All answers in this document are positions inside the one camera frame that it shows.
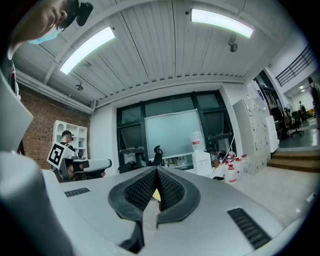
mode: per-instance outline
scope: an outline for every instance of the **face mask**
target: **face mask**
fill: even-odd
[[[29,44],[33,44],[33,45],[39,45],[39,44],[41,44],[42,42],[55,39],[58,34],[59,34],[59,31],[53,31],[52,33],[47,34],[47,35],[44,35],[43,37],[41,37],[41,38],[39,38],[39,39],[28,41],[28,43],[29,43]]]

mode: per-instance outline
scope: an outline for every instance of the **wooden stair step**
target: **wooden stair step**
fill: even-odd
[[[272,159],[287,159],[287,160],[318,160],[320,161],[320,150],[316,151],[301,151],[301,152],[276,152],[272,155]]]
[[[269,167],[281,169],[320,173],[320,162],[318,160],[295,160],[295,159],[276,159],[272,158],[267,164]]]

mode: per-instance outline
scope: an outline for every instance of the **railing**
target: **railing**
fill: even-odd
[[[283,86],[289,82],[297,74],[299,74],[305,67],[307,67],[316,58],[312,48],[308,45],[302,53],[284,70],[276,79],[279,84]]]

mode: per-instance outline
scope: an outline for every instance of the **floor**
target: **floor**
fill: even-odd
[[[284,226],[305,216],[311,204],[307,198],[317,193],[320,173],[266,167],[256,175],[247,174],[233,186],[268,209]],[[156,228],[159,203],[153,198],[143,212],[143,235],[147,244]]]
[[[316,119],[308,119],[303,122],[300,131],[304,133],[294,134],[292,137],[282,139],[279,144],[280,149],[300,148],[300,147],[320,147],[320,134],[317,129]]]

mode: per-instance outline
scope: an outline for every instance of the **wall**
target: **wall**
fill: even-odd
[[[170,95],[201,91],[214,91],[218,89],[222,95],[230,116],[232,129],[233,131],[236,131],[237,119],[232,105],[240,100],[241,97],[247,96],[248,88],[246,85],[240,83],[223,84],[222,82],[204,82],[198,84],[171,86],[130,96],[96,109],[91,115],[90,123],[91,158],[110,158],[112,160],[112,168],[106,172],[106,175],[118,173],[119,159],[117,145],[117,108],[135,104],[140,101],[147,101]],[[235,134],[235,143],[238,154],[241,154],[242,144],[239,132]]]
[[[308,89],[293,96],[292,101],[295,110],[299,110],[299,101],[301,101],[301,104],[304,105],[306,111],[314,108],[314,105],[312,103],[313,99]]]
[[[296,28],[279,53],[272,60],[270,72],[277,76],[285,70],[307,47],[308,40],[303,32]]]
[[[90,137],[90,115],[61,104],[23,85],[19,85],[22,104],[31,112],[33,120],[22,142],[25,155],[32,158],[42,169],[50,169],[47,157],[52,146],[53,127],[56,120],[87,127],[87,148]]]
[[[319,68],[318,61],[314,59],[310,65],[306,66],[300,73],[290,81],[286,82],[283,86],[280,86],[279,82],[276,80],[276,77],[301,54],[301,52],[307,47],[308,43],[309,42],[302,31],[296,28],[283,48],[272,60],[271,67],[266,68],[268,72],[267,76],[271,77],[269,79],[273,81],[274,89],[277,91],[281,104],[284,107],[289,103],[284,93],[302,82]]]

